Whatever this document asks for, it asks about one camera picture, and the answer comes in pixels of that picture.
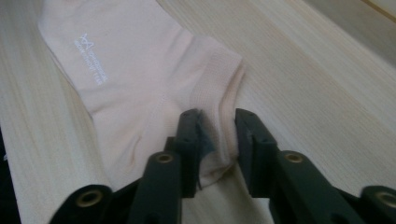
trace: metal screw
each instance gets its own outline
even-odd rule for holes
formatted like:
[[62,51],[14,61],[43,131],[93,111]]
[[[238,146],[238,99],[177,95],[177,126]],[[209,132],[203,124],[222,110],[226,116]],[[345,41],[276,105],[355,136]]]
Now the metal screw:
[[376,198],[389,207],[396,208],[396,196],[385,191],[380,191],[376,195]]
[[76,199],[78,207],[90,207],[99,203],[103,198],[103,193],[98,189],[92,189],[79,195]]
[[156,160],[157,160],[157,162],[160,162],[160,163],[167,163],[167,162],[173,160],[173,156],[169,155],[169,154],[161,154],[156,157]]
[[294,163],[300,163],[302,162],[304,159],[302,156],[300,156],[299,154],[294,154],[294,153],[289,153],[285,156],[286,160],[294,162]]

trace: wood grain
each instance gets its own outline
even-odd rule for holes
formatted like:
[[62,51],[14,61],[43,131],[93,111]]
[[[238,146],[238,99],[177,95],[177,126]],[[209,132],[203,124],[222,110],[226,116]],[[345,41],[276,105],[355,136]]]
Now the wood grain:
[[396,22],[396,2],[392,0],[362,0],[379,13]]
[[[396,189],[396,24],[360,0],[159,0],[247,65],[236,106],[257,113],[281,149],[305,153],[336,187]],[[107,184],[83,104],[37,28],[41,1],[0,6],[0,124],[23,223]],[[183,202],[184,223],[272,223],[237,168]]]

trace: sock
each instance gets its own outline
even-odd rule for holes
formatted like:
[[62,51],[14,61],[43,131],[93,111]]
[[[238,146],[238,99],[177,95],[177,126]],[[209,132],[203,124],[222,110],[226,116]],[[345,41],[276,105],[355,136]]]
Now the sock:
[[179,115],[193,108],[216,148],[201,162],[201,184],[233,164],[239,55],[192,35],[154,0],[46,0],[38,27],[92,117],[113,189],[141,177],[148,157],[175,136]]

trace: light wood surface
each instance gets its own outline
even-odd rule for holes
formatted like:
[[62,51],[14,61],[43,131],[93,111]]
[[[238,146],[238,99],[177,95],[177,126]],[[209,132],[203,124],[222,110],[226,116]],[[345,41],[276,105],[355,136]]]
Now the light wood surface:
[[[244,57],[236,106],[336,187],[396,189],[396,24],[361,0],[159,0],[180,24]],[[41,1],[0,5],[0,125],[23,223],[46,223],[108,184],[92,121],[36,28]],[[183,201],[184,223],[272,223],[238,169]]]

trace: printed logo on sock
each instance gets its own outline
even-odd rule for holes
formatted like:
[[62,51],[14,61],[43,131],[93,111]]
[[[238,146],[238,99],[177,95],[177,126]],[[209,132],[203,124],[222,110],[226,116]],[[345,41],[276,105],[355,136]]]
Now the printed logo on sock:
[[97,85],[102,85],[107,80],[107,75],[102,68],[99,60],[97,59],[92,47],[95,45],[93,42],[88,40],[88,34],[84,34],[74,41],[76,47],[78,48],[82,58],[87,64],[90,72],[93,73],[93,78]]

